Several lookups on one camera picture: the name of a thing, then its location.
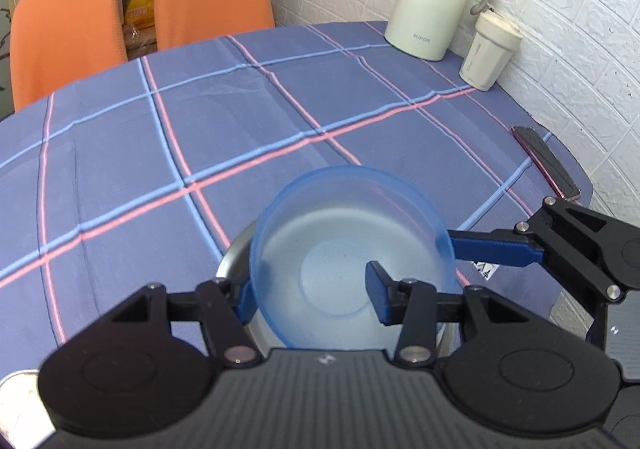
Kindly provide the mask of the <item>cream travel cup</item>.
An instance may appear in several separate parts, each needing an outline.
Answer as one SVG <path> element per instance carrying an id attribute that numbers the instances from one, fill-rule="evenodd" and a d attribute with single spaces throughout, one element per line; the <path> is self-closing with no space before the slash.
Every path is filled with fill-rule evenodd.
<path id="1" fill-rule="evenodd" d="M 523 40 L 521 29 L 511 20 L 487 10 L 475 24 L 475 34 L 459 75 L 469 86 L 488 91 L 509 63 Z"/>

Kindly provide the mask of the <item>stainless steel bowl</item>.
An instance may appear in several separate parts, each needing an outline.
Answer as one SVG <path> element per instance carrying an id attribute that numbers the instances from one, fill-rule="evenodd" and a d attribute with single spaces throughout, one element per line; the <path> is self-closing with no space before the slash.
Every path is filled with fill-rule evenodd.
<path id="1" fill-rule="evenodd" d="M 217 282 L 241 283 L 250 281 L 250 243 L 252 243 L 255 228 L 256 221 L 252 221 L 232 241 L 217 268 L 215 275 Z M 244 329 L 264 356 L 267 356 L 272 348 L 284 347 L 281 339 L 273 333 L 259 310 L 256 311 Z M 449 355 L 452 348 L 454 348 L 454 327 L 442 325 L 437 334 L 436 354 L 439 356 Z"/>

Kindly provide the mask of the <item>smartphone in red case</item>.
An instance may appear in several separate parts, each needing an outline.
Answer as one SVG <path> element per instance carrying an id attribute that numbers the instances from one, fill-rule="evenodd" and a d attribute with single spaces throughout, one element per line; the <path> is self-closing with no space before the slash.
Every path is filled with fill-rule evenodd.
<path id="1" fill-rule="evenodd" d="M 546 178 L 553 193 L 562 200 L 575 202 L 580 190 L 548 144 L 531 127 L 513 126 L 511 134 Z"/>

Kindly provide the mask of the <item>blue translucent plastic bowl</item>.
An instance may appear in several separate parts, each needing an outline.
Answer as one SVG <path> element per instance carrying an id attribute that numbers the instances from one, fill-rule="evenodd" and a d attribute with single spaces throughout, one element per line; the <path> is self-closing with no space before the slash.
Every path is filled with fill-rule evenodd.
<path id="1" fill-rule="evenodd" d="M 362 166 L 296 179 L 259 217 L 250 243 L 250 282 L 265 324 L 288 348 L 393 351 L 400 328 L 376 317 L 366 290 L 370 261 L 396 280 L 460 290 L 446 226 L 409 183 Z"/>

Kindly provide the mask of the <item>left orange chair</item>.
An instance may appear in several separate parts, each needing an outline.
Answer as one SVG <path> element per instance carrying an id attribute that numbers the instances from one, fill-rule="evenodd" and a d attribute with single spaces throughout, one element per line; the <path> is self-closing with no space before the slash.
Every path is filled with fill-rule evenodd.
<path id="1" fill-rule="evenodd" d="M 118 0 L 20 0 L 11 25 L 14 110 L 127 62 Z"/>

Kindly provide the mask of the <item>large white rimmed plate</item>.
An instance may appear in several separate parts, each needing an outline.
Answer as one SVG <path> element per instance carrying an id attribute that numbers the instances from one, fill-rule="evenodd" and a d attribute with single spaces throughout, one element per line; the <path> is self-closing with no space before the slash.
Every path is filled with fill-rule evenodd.
<path id="1" fill-rule="evenodd" d="M 20 370 L 1 380 L 1 434 L 50 435 L 54 427 L 38 391 L 39 371 Z"/>

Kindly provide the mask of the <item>blue plaid tablecloth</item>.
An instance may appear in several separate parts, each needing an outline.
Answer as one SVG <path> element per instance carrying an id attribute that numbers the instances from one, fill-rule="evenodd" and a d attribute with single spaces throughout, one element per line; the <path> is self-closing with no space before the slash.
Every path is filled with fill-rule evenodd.
<path id="1" fill-rule="evenodd" d="M 553 191 L 513 137 L 536 129 L 453 54 L 389 45 L 381 23 L 281 27 L 150 54 L 1 125 L 1 372 L 41 361 L 139 287 L 190 291 L 288 183 L 366 165 L 411 183 L 449 228 L 510 228 Z"/>

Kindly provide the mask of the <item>white tablecloth label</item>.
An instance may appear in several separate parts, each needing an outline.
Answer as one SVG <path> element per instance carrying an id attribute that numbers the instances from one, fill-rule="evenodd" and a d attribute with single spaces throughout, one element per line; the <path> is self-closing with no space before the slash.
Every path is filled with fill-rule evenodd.
<path id="1" fill-rule="evenodd" d="M 485 280 L 490 280 L 495 272 L 500 268 L 499 265 L 491 264 L 487 261 L 473 261 L 472 265 Z"/>

